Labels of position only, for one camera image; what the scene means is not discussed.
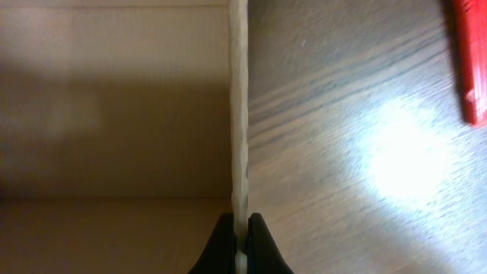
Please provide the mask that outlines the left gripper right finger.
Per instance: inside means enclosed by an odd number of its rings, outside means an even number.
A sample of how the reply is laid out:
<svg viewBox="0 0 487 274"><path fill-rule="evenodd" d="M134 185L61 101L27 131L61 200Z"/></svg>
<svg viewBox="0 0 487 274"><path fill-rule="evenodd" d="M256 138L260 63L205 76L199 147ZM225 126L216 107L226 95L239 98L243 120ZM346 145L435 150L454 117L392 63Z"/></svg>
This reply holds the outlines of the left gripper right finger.
<svg viewBox="0 0 487 274"><path fill-rule="evenodd" d="M259 213L248 220L246 248L248 274L294 274Z"/></svg>

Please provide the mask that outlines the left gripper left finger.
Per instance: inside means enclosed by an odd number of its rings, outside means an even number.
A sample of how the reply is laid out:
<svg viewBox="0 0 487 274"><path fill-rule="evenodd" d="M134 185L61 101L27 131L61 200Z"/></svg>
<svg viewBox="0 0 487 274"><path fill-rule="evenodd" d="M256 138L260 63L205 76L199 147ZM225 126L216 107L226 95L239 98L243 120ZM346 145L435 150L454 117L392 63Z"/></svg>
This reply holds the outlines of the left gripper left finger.
<svg viewBox="0 0 487 274"><path fill-rule="evenodd" d="M222 214L189 274L235 274L237 252L234 215Z"/></svg>

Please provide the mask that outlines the brown cardboard box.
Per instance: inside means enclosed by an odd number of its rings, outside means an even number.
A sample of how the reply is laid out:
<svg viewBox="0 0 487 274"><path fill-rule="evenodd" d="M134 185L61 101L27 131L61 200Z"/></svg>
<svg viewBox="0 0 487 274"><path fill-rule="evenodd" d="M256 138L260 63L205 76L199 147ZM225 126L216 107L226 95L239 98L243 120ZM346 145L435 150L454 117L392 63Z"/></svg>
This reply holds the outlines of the brown cardboard box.
<svg viewBox="0 0 487 274"><path fill-rule="evenodd" d="M1 3L1 271L246 264L245 1Z"/></svg>

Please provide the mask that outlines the orange utility knife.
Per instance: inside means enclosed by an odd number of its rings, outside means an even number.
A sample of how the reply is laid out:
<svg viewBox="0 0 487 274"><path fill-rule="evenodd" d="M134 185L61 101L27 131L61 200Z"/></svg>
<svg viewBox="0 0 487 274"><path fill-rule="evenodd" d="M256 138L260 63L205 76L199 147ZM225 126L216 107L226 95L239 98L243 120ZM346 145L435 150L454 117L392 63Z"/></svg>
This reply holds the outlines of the orange utility knife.
<svg viewBox="0 0 487 274"><path fill-rule="evenodd" d="M466 120L486 125L486 0L454 0Z"/></svg>

